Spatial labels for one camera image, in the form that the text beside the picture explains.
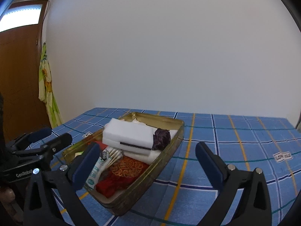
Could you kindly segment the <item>person's left hand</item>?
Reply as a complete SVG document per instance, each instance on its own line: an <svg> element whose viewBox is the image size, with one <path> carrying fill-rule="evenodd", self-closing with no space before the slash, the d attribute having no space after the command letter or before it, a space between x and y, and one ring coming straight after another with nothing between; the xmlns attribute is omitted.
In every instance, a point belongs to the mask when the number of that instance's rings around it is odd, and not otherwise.
<svg viewBox="0 0 301 226"><path fill-rule="evenodd" d="M15 193L10 188L1 188L0 199L1 203L5 207L11 206L11 204L15 201Z"/></svg>

